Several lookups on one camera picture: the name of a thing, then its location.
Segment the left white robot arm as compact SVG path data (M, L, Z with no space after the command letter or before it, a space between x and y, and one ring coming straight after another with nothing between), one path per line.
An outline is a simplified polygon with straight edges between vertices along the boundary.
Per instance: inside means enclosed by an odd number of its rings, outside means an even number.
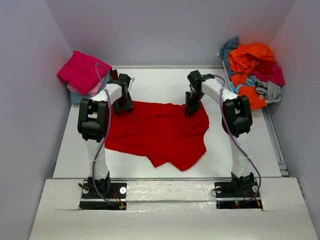
M133 79L121 73L110 83L121 90L119 94L107 93L107 100L82 99L79 104L77 130L85 142L90 172L86 184L81 187L100 198L106 197L111 189L110 171L105 159L105 141L109 134L112 113L131 113L134 104L129 93Z

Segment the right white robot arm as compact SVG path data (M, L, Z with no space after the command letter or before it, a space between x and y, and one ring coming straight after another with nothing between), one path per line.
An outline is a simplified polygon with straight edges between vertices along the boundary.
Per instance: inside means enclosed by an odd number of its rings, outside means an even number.
M211 194L216 198L249 200L258 194L260 183L255 180L257 168L246 152L253 124L248 97L228 90L226 81L219 75L194 70L187 79L190 90L185 94L185 115L190 117L199 112L203 96L209 96L220 106L222 127L230 141L231 180L216 182Z

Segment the red t shirt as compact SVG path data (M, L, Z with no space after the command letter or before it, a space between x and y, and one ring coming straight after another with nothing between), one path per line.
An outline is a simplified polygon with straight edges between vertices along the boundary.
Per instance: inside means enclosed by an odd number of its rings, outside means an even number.
M170 163L180 171L193 167L206 153L209 116L204 108L185 116L185 106L135 101L132 112L112 113L105 148L147 157L156 168Z

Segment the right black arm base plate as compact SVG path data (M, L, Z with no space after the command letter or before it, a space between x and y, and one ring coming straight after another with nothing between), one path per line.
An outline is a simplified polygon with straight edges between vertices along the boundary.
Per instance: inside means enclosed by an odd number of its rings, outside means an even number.
M247 186L243 190L232 190L230 181L214 183L210 194L215 198L218 210L263 209L260 193L256 193L258 184Z

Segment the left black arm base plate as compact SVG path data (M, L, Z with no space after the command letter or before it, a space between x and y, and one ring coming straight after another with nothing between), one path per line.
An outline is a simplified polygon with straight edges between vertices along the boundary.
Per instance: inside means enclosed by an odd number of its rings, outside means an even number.
M81 187L81 197L79 208L81 210L107 210L124 211L127 209L128 184L124 181L112 181L108 193L98 195L93 186L89 186L88 181L78 184Z

